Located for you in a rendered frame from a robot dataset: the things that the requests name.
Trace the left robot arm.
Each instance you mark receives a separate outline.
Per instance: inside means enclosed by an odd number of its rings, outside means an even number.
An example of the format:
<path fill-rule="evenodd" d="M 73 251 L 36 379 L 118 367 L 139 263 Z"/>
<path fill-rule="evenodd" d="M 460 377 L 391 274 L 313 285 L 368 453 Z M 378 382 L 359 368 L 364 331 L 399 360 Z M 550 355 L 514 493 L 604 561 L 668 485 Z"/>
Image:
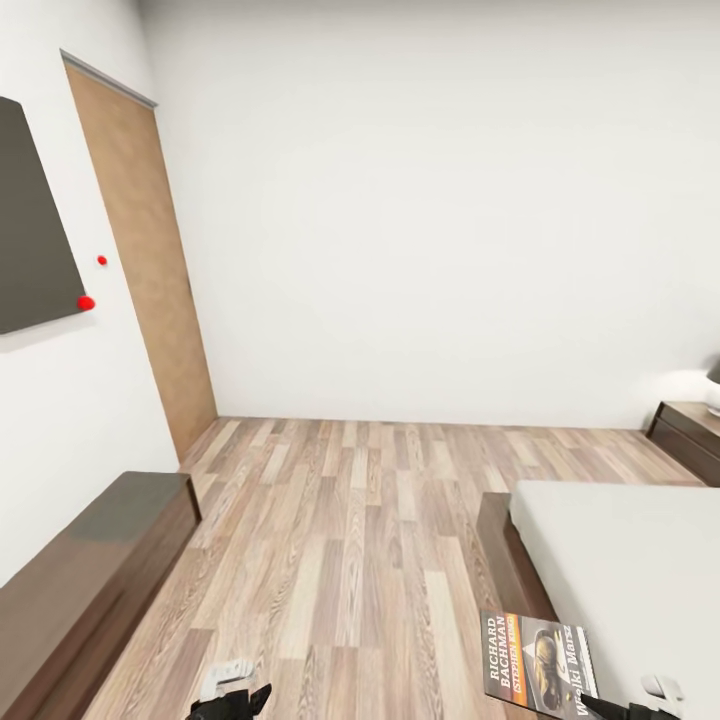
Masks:
<path fill-rule="evenodd" d="M 254 672 L 256 664 L 249 658 L 208 666 L 200 700 L 192 704 L 186 720 L 253 720 L 264 709 L 272 692 L 272 683 L 254 693 L 249 690 L 227 693 L 221 685 L 250 678 Z"/>

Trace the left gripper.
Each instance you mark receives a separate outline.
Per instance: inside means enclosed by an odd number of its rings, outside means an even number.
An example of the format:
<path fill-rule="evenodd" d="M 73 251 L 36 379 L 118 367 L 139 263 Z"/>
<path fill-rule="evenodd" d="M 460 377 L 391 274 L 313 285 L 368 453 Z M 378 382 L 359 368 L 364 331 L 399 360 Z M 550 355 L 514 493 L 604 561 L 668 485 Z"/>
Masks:
<path fill-rule="evenodd" d="M 272 692 L 272 683 L 261 687 L 254 693 L 249 690 L 240 690 L 226 693 L 213 701 L 194 702 L 188 717 L 197 715 L 201 720 L 253 720 L 260 715 L 264 704 Z"/>

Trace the hardback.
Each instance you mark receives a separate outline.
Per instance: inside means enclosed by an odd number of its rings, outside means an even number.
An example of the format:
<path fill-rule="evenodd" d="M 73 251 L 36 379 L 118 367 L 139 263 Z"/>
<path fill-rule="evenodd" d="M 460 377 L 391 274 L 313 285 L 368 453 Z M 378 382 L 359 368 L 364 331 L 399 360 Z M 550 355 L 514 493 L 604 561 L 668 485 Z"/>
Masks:
<path fill-rule="evenodd" d="M 555 720 L 605 720 L 586 628 L 480 609 L 484 694 Z"/>

